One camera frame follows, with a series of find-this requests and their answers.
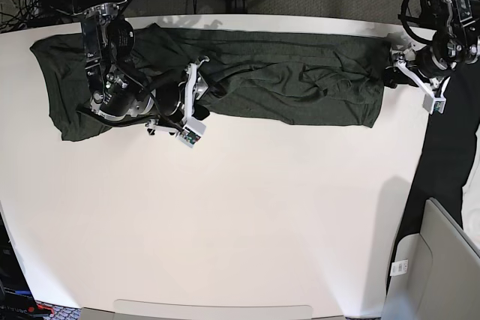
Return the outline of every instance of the dark green shirt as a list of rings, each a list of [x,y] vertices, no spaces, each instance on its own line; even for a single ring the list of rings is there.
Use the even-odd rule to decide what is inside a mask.
[[[383,99],[389,62],[384,40],[327,34],[160,28],[136,31],[136,67],[147,75],[183,68],[200,55],[209,82],[227,92],[205,94],[200,105],[217,114],[268,118],[291,125],[372,127]],[[63,140],[79,141],[109,128],[76,109],[89,87],[80,34],[39,40],[31,51],[45,77],[50,117]]]

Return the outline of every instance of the wrinkled fabric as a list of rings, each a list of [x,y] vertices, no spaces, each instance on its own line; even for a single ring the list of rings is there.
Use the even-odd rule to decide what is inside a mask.
[[[132,56],[149,76],[185,68],[199,56],[211,83],[226,96],[207,93],[199,104],[217,114],[267,118],[291,125],[372,127],[383,99],[389,62],[384,40],[328,34],[160,28],[136,31]],[[45,77],[49,115],[63,140],[79,141],[109,128],[76,113],[88,106],[89,87],[81,34],[39,40],[31,51]]]

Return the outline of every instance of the white sticker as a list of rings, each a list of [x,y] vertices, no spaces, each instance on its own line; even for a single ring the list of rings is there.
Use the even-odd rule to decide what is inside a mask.
[[[394,262],[391,265],[390,276],[397,277],[398,275],[404,275],[408,271],[408,260],[401,262]]]

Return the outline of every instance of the table surface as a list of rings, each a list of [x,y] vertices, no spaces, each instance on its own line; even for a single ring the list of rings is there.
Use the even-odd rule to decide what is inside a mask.
[[[396,25],[342,19],[130,21],[406,40]],[[79,31],[73,24],[0,36],[0,203],[38,301],[99,310],[124,299],[311,305],[315,317],[381,313],[428,121],[418,89],[386,89],[373,129],[212,114],[193,150],[141,127],[62,142],[29,47]]]
[[[463,187],[463,230],[480,249],[480,129],[477,132],[477,152],[470,176]]]

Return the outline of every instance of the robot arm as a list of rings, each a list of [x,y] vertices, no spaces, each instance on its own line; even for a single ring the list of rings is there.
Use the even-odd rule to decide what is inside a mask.
[[[145,124],[176,135],[193,147],[206,126],[195,118],[195,102],[209,89],[199,72],[208,58],[186,64],[183,73],[167,72],[158,78],[137,70],[131,52],[134,29],[122,16],[126,0],[73,0],[73,12],[82,17],[86,76],[91,92],[89,108],[79,109],[102,124],[122,127]]]
[[[473,18],[470,0],[421,0],[422,18],[436,30],[433,40],[425,40],[407,24],[408,1],[403,0],[400,19],[410,37],[426,46],[418,52],[393,50],[394,69],[425,93],[424,108],[430,114],[442,113],[446,104],[443,93],[450,76],[464,64],[478,60],[477,19]]]

